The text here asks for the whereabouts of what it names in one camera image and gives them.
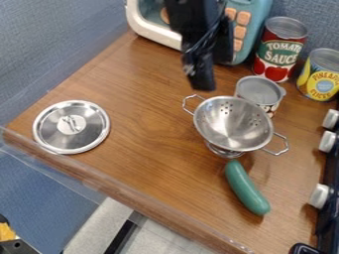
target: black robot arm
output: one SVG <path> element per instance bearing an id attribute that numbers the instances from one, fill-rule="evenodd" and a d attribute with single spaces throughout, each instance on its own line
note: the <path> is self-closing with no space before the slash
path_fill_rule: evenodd
<path id="1" fill-rule="evenodd" d="M 225 16 L 226 2 L 165 0 L 169 25 L 182 35 L 183 71 L 193 89 L 215 89 L 213 64 L 233 59 L 233 26 Z"/>

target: wooden countertop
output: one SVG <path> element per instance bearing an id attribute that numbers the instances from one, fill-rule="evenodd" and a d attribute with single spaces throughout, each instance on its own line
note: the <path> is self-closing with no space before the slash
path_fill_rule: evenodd
<path id="1" fill-rule="evenodd" d="M 199 92 L 202 96 L 232 95 L 237 80 L 251 74 L 243 66 L 217 66 L 215 72 L 217 90 Z M 279 157 L 256 151 L 240 159 L 272 205 L 263 218 L 235 197 L 223 174 L 226 160 L 205 147 L 192 117 L 181 109 L 194 91 L 181 71 L 179 52 L 132 32 L 8 128 L 32 139 L 33 121 L 46 107 L 70 99 L 97 103 L 111 118 L 110 135 L 92 151 L 71 156 L 95 174 L 64 158 L 50 158 L 50 164 L 221 253 L 239 253 L 236 241 L 255 253 L 286 254 L 296 242 L 315 244 L 317 212 L 306 203 L 325 164 L 317 150 L 320 125 L 334 104 L 303 97 L 293 83 L 282 86 L 287 96 L 274 123 L 288 137 L 290 151 Z M 269 147 L 281 143 L 274 140 Z"/>

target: colander handle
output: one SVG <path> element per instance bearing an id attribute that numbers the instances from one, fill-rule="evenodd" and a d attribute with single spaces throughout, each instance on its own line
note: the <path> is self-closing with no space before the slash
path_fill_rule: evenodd
<path id="1" fill-rule="evenodd" d="M 270 151 L 269 149 L 266 149 L 266 148 L 262 148 L 262 150 L 269 153 L 270 155 L 279 156 L 279 155 L 284 154 L 285 152 L 287 152 L 289 150 L 288 140 L 287 140 L 287 137 L 283 136 L 282 134 L 279 134 L 277 132 L 275 132 L 274 134 L 276 136 L 280 137 L 281 139 L 283 139 L 284 149 L 282 149 L 279 152 L 272 152 L 272 151 Z"/>
<path id="2" fill-rule="evenodd" d="M 187 101 L 188 99 L 192 99 L 192 98 L 195 98 L 195 97 L 196 97 L 196 98 L 199 98 L 199 99 L 201 99 L 201 100 L 205 100 L 204 97 L 201 97 L 200 95 L 197 95 L 197 94 L 193 94 L 193 95 L 189 95 L 188 97 L 186 97 L 186 98 L 182 101 L 182 109 L 183 109 L 184 111 L 186 111 L 186 112 L 187 112 L 188 114 L 190 114 L 190 115 L 194 115 L 194 113 L 186 108 L 186 101 Z"/>

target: tomato sauce can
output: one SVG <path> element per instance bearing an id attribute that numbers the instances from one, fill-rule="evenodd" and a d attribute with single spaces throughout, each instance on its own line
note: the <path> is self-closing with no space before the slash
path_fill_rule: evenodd
<path id="1" fill-rule="evenodd" d="M 253 66 L 256 75 L 275 82 L 287 81 L 307 37 L 307 28 L 289 17 L 273 17 L 265 30 Z"/>
<path id="2" fill-rule="evenodd" d="M 339 90 L 339 52 L 331 49 L 312 51 L 296 82 L 308 98 L 329 101 Z"/>

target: metal pot lid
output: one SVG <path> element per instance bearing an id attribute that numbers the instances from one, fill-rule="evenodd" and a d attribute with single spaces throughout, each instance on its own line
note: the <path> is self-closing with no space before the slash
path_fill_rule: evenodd
<path id="1" fill-rule="evenodd" d="M 78 154 L 99 145 L 110 121 L 98 105 L 83 100 L 57 103 L 41 112 L 33 124 L 35 140 L 51 152 Z"/>
<path id="2" fill-rule="evenodd" d="M 254 103 L 276 104 L 285 96 L 285 90 L 274 82 L 260 76 L 246 76 L 239 80 L 238 94 Z"/>

